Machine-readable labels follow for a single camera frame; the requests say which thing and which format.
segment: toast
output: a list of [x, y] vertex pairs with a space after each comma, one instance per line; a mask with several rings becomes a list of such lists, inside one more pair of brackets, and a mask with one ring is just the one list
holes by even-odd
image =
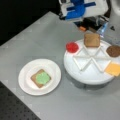
[[99, 47], [100, 35], [96, 33], [86, 33], [84, 35], [84, 45], [86, 47]]
[[31, 76], [31, 80], [39, 87], [45, 86], [51, 77], [43, 69], [39, 70], [37, 73]]

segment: white plate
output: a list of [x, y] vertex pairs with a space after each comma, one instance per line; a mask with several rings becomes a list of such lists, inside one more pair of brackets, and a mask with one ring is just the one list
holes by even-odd
[[[51, 80], [42, 88], [38, 88], [30, 77], [40, 69], [44, 69]], [[48, 59], [37, 59], [26, 64], [20, 71], [18, 81], [21, 89], [30, 95], [44, 95], [54, 90], [61, 79], [61, 71], [58, 65]]]
[[[80, 48], [83, 47], [84, 43], [83, 40], [79, 40], [76, 42]], [[100, 45], [103, 47], [104, 52], [106, 52], [106, 49], [110, 44], [107, 42], [104, 42], [101, 40]], [[89, 53], [92, 55], [96, 52], [95, 48], [89, 48], [88, 49]], [[84, 70], [80, 71], [78, 69], [78, 66], [75, 64], [73, 60], [73, 56], [75, 54], [71, 54], [69, 52], [65, 52], [64, 55], [64, 66], [66, 71], [69, 73], [71, 77], [73, 77], [75, 80], [84, 83], [84, 84], [89, 84], [89, 85], [100, 85], [100, 84], [105, 84], [109, 81], [111, 81], [114, 76], [107, 74], [105, 72], [100, 72], [98, 68], [93, 64], [92, 62], [90, 65]], [[79, 63], [83, 64], [87, 59], [81, 59], [79, 58]], [[112, 62], [120, 64], [120, 57], [117, 58], [112, 58]], [[99, 61], [98, 63], [100, 66], [105, 69], [107, 67], [107, 61]]]

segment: table surface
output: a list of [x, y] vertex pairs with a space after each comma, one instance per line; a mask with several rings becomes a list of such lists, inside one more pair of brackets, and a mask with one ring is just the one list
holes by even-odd
[[[0, 80], [42, 120], [119, 120], [120, 78], [102, 89], [76, 87], [63, 65], [65, 45], [84, 36], [73, 23], [60, 21], [49, 12], [0, 47]], [[62, 72], [59, 86], [44, 96], [24, 93], [18, 75], [28, 62], [47, 58]]]

